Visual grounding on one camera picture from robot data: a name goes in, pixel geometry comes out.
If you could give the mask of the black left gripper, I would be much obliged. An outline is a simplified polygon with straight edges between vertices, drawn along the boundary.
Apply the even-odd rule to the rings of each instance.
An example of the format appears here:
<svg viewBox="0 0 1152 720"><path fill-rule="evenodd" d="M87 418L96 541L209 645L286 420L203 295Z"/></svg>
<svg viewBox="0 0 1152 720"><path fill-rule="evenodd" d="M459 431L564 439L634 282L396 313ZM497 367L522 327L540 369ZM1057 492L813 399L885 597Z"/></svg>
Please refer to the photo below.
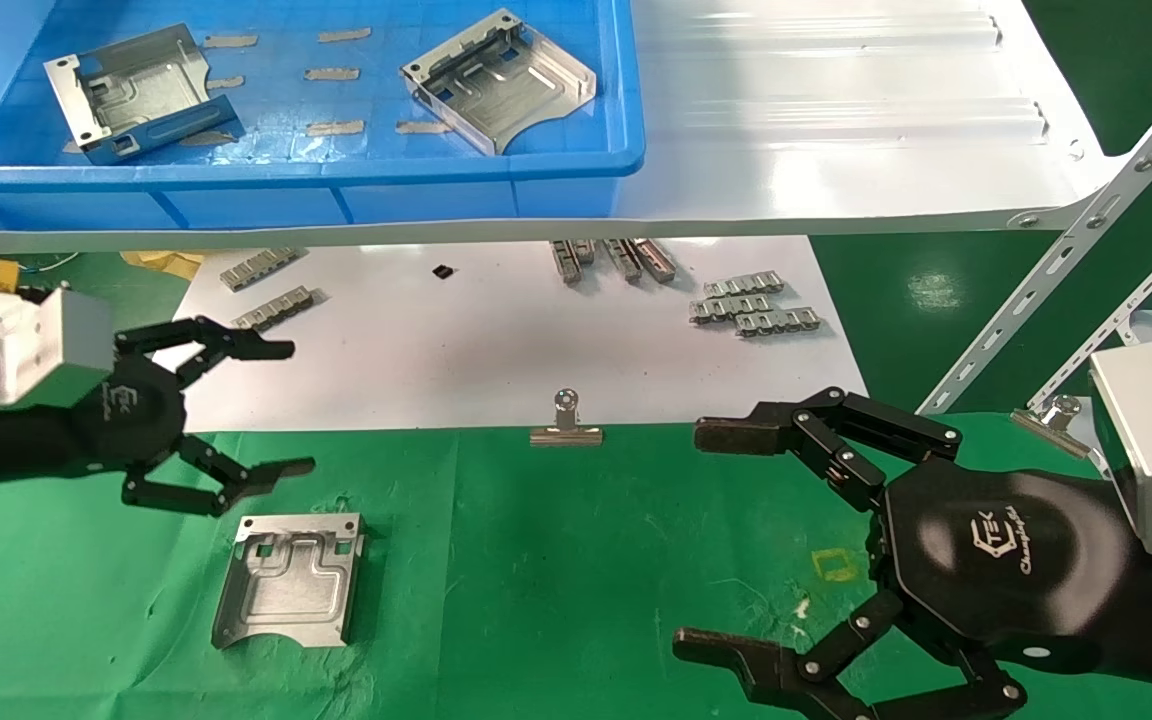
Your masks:
<svg viewBox="0 0 1152 720"><path fill-rule="evenodd" d="M145 325L114 336L118 361L183 344L200 344L200 351L174 372L156 363L118 363L113 374L79 397L74 406L74 477L120 471L126 473L124 505L219 518L244 498L270 495L280 479L314 470L314 457L248 468L204 439L183 435L184 389L220 361L287 361L294 355L294 342L266 340L257 331L225 327L206 316ZM147 479L173 454L220 488L210 492Z"/></svg>

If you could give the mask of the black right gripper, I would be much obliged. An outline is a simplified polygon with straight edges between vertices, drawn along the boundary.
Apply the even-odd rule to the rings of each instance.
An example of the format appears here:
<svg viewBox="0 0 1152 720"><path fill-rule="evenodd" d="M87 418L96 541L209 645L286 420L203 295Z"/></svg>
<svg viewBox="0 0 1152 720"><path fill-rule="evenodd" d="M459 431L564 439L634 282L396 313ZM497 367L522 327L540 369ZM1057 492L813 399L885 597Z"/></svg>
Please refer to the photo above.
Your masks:
<svg viewBox="0 0 1152 720"><path fill-rule="evenodd" d="M746 416L703 416L694 424L696 450L791 454L855 510L877 511L884 498L893 577L938 638L1044 673L1100 667L1108 644L1102 616L1137 551L1114 488L1043 470L922 465L884 491L886 473L854 441L922 464L955 460L961 435L841 388L797 402L760 401ZM842 670L904 614L901 597L882 591L804 653L690 626L673 635L673 653L732 670L755 705L806 719L1006 719L1024 707L1023 685L973 647L950 652L963 684L861 702L841 682Z"/></svg>

